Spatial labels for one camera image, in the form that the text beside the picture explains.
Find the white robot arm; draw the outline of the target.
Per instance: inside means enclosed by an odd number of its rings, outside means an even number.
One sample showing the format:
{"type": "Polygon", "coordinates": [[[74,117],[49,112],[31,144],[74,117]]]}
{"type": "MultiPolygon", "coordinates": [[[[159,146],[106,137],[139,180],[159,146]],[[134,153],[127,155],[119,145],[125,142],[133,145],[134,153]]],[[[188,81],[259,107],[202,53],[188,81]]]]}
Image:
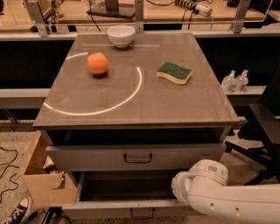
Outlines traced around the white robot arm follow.
{"type": "Polygon", "coordinates": [[[228,186],[225,165],[203,159],[171,181],[177,200],[195,211],[245,224],[280,224],[280,185],[228,186]]]}

